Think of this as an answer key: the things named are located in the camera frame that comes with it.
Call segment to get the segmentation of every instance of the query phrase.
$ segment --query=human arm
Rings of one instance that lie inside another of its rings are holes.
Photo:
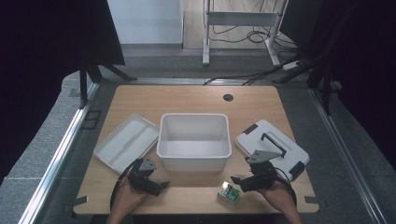
[[[271,206],[281,212],[290,224],[303,223],[286,186],[276,181],[270,189],[257,189],[257,191]]]
[[[120,182],[106,224],[120,224],[125,216],[132,213],[143,202],[146,195],[147,193],[136,191],[128,178],[124,177]]]

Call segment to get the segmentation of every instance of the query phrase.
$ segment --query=wooden table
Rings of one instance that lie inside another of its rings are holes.
[[[233,100],[223,99],[231,94]],[[155,182],[170,181],[159,197],[148,196],[134,214],[263,214],[277,213],[257,192],[241,194],[237,205],[217,197],[223,181],[232,183],[231,175],[251,176],[249,166],[235,143],[238,134],[260,119],[266,119],[290,139],[293,134],[276,88],[258,86],[120,86],[109,108],[98,143],[112,133],[133,113],[161,123],[165,113],[222,113],[227,115],[233,154],[222,172],[166,172],[156,154],[150,156],[158,169],[150,176]],[[119,175],[92,157],[79,197],[87,203],[74,207],[77,214],[108,214],[109,201]],[[315,197],[308,174],[304,171],[292,186],[301,213],[318,211],[318,204],[306,203],[304,196]]]

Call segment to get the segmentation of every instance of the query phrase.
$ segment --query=open storage container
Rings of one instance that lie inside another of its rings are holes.
[[[157,154],[167,171],[222,171],[232,154],[223,114],[164,114]]]

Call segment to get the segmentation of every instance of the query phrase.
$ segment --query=white wall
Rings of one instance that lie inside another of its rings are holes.
[[[182,0],[107,0],[121,44],[180,44]]]

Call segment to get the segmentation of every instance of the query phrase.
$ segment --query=black wrist strap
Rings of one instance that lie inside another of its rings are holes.
[[[291,184],[290,184],[288,181],[286,181],[285,179],[283,179],[283,178],[281,178],[281,177],[279,177],[279,176],[276,176],[276,177],[275,177],[275,180],[277,180],[278,182],[280,182],[281,184],[283,184],[284,186],[286,186],[286,188],[288,189],[288,191],[289,191],[289,193],[290,193],[291,198],[292,198],[293,201],[294,201],[294,204],[297,206],[297,196],[296,196],[296,192],[295,192],[294,189],[291,187]]]
[[[110,211],[113,208],[113,203],[114,200],[116,199],[116,195],[117,195],[117,191],[119,189],[120,186],[120,182],[121,180],[128,174],[128,171],[131,169],[131,167],[137,162],[138,159],[136,159],[135,161],[133,161],[129,166],[127,166],[125,168],[125,170],[122,172],[122,174],[120,175],[119,179],[116,182],[116,185],[114,186],[113,192],[111,193],[111,199],[110,199]]]

